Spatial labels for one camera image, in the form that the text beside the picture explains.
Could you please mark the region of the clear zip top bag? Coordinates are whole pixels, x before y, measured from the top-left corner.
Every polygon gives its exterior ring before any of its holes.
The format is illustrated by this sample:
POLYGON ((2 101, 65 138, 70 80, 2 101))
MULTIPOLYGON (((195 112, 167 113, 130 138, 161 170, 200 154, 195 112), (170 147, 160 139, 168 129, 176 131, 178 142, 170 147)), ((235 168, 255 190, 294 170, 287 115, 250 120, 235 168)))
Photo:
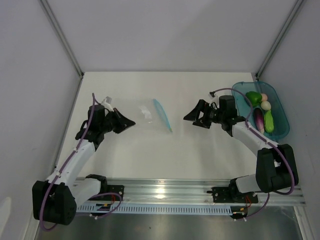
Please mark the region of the clear zip top bag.
POLYGON ((164 108, 154 98, 115 98, 111 105, 124 117, 135 122, 134 129, 166 134, 173 132, 164 108))

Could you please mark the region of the green bell pepper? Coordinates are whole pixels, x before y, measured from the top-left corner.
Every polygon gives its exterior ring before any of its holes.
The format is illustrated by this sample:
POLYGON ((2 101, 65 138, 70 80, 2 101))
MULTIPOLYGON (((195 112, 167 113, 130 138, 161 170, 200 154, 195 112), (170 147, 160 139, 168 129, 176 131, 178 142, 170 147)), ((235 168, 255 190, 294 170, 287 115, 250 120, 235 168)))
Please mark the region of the green bell pepper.
POLYGON ((246 103, 253 108, 257 107, 262 102, 262 95, 255 91, 248 91, 246 94, 246 103))

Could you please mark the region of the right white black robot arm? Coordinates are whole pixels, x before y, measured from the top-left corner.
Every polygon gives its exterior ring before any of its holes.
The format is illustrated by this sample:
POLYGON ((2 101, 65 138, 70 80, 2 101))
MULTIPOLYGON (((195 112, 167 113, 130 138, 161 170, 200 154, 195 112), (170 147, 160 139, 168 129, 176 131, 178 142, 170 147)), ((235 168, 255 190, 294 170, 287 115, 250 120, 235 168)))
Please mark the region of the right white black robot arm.
POLYGON ((238 114, 232 95, 219 97, 218 106, 200 99, 183 119, 205 129, 220 124, 229 136, 242 142, 256 156, 254 174, 230 181, 228 196, 232 201, 239 202, 247 193, 254 192, 290 195, 298 185, 293 148, 272 141, 253 128, 245 117, 238 114))

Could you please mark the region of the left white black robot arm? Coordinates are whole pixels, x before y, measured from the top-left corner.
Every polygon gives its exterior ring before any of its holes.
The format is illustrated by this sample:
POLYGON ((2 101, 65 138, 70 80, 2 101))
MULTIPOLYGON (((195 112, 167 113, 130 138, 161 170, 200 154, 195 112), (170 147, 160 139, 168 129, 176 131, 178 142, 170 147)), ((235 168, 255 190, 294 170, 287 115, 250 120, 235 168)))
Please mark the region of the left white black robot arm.
POLYGON ((65 162, 46 180, 36 181, 32 187, 33 217, 56 225, 69 225, 76 216, 77 208, 91 199, 121 201, 122 194, 112 192, 105 176, 89 174, 75 185, 80 171, 96 153, 105 139, 105 134, 120 134, 136 123, 117 108, 107 104, 93 104, 87 112, 79 132, 76 146, 65 162))

